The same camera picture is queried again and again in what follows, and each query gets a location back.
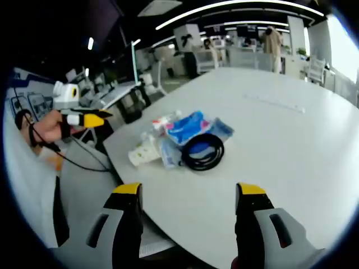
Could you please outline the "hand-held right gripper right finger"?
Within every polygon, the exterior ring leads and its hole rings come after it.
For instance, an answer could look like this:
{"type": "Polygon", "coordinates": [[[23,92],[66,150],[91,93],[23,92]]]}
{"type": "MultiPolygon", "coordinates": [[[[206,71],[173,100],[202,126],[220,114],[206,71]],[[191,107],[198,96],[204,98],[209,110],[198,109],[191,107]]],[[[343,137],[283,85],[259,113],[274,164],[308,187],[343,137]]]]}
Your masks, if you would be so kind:
{"type": "Polygon", "coordinates": [[[253,184],[236,185],[234,232],[238,254],[232,265],[239,268],[311,268],[323,252],[300,222],[253,184]]]}

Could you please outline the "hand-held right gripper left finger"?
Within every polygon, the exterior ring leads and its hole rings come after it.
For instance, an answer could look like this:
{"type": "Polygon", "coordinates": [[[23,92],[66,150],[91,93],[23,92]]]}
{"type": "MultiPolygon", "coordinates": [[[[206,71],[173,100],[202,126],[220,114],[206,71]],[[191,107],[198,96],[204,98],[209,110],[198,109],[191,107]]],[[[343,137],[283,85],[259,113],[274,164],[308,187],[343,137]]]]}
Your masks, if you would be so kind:
{"type": "Polygon", "coordinates": [[[141,184],[115,188],[100,211],[70,231],[67,268],[130,268],[139,260],[143,225],[141,184]]]}

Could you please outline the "person's left hand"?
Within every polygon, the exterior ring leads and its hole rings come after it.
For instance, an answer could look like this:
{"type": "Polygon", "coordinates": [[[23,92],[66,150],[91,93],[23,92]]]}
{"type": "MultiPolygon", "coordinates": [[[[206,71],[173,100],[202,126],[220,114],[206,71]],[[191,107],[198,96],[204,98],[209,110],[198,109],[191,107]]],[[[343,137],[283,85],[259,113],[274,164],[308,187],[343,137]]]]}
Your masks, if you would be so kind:
{"type": "Polygon", "coordinates": [[[33,124],[33,137],[36,142],[52,143],[71,135],[71,126],[63,122],[63,115],[51,110],[42,120],[33,124]]]}

